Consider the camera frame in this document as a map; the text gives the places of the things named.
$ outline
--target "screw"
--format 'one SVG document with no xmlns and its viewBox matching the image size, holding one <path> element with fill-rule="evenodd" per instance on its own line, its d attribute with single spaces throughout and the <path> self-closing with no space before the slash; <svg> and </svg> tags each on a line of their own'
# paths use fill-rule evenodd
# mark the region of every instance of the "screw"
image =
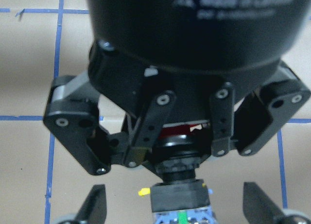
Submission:
<svg viewBox="0 0 311 224">
<path fill-rule="evenodd" d="M 224 155 L 225 154 L 225 151 L 224 150 L 220 150 L 217 152 L 217 155 L 221 156 L 221 155 Z"/>
<path fill-rule="evenodd" d="M 113 52 L 115 50 L 115 48 L 109 42 L 99 40 L 98 44 L 103 50 L 107 52 Z"/>
<path fill-rule="evenodd" d="M 249 155 L 252 152 L 252 150 L 245 150 L 244 154 Z"/>
<path fill-rule="evenodd" d="M 59 127 L 66 127 L 69 124 L 69 121 L 65 118 L 59 118 L 55 121 L 55 123 Z"/>
<path fill-rule="evenodd" d="M 105 174 L 106 173 L 106 169 L 105 168 L 99 168 L 97 171 L 96 171 L 97 174 Z"/>
<path fill-rule="evenodd" d="M 129 167 L 135 167 L 137 164 L 136 162 L 132 161 L 132 162 L 129 162 L 128 166 Z"/>
<path fill-rule="evenodd" d="M 292 98 L 292 103 L 298 103 L 302 100 L 302 95 L 298 94 Z"/>
<path fill-rule="evenodd" d="M 156 99 L 156 103 L 159 104 L 160 106 L 164 106 L 170 102 L 170 97 L 167 94 L 160 95 Z"/>
<path fill-rule="evenodd" d="M 227 89 L 220 89 L 216 93 L 216 98 L 217 99 L 224 99 L 228 96 L 229 91 Z"/>
</svg>

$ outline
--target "red component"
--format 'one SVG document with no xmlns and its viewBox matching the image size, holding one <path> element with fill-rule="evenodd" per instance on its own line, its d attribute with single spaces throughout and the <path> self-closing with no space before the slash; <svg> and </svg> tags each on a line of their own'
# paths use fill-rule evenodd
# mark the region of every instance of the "red component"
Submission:
<svg viewBox="0 0 311 224">
<path fill-rule="evenodd" d="M 177 135 L 191 135 L 190 128 L 195 126 L 197 126 L 197 124 L 184 124 L 175 127 L 162 128 L 159 139 Z"/>
</svg>

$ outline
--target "black cylindrical housing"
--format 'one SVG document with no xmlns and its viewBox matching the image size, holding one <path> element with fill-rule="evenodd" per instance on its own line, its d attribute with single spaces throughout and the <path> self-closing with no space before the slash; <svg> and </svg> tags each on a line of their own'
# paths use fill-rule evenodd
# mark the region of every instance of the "black cylindrical housing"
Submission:
<svg viewBox="0 0 311 224">
<path fill-rule="evenodd" d="M 311 0 L 87 0 L 95 38 L 167 69 L 223 72 L 276 61 Z"/>
</svg>

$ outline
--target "bolt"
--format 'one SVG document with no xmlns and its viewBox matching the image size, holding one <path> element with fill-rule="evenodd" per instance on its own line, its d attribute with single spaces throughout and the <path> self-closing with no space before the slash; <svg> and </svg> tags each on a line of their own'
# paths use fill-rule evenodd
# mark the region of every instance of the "bolt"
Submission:
<svg viewBox="0 0 311 224">
<path fill-rule="evenodd" d="M 217 155 L 221 156 L 221 155 L 224 155 L 225 154 L 225 151 L 224 150 L 220 150 L 217 152 Z"/>
<path fill-rule="evenodd" d="M 55 121 L 55 123 L 59 127 L 66 127 L 69 124 L 69 121 L 65 118 L 59 118 Z"/>
<path fill-rule="evenodd" d="M 249 155 L 252 152 L 252 150 L 245 150 L 244 154 Z"/>
<path fill-rule="evenodd" d="M 136 162 L 132 161 L 132 162 L 129 162 L 128 166 L 129 167 L 135 167 L 137 164 Z"/>
<path fill-rule="evenodd" d="M 109 42 L 99 40 L 98 44 L 103 50 L 107 52 L 113 52 L 115 50 L 115 48 Z"/>
<path fill-rule="evenodd" d="M 224 99 L 228 96 L 229 91 L 227 89 L 220 89 L 216 93 L 216 98 L 217 99 Z"/>
<path fill-rule="evenodd" d="M 170 97 L 167 94 L 160 95 L 156 99 L 156 103 L 159 104 L 160 106 L 164 106 L 170 102 Z"/>
<path fill-rule="evenodd" d="M 97 174 L 105 174 L 106 173 L 106 169 L 105 168 L 99 168 L 97 171 L 96 171 Z"/>
<path fill-rule="evenodd" d="M 292 98 L 292 103 L 298 103 L 302 100 L 302 95 L 298 94 Z"/>
</svg>

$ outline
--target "yellow object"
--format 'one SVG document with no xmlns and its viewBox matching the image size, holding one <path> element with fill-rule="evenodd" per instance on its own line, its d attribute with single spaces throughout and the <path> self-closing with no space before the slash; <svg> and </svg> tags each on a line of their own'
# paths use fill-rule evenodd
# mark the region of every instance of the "yellow object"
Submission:
<svg viewBox="0 0 311 224">
<path fill-rule="evenodd" d="M 145 196 L 150 194 L 150 188 L 143 188 L 138 192 L 139 196 Z"/>
</svg>

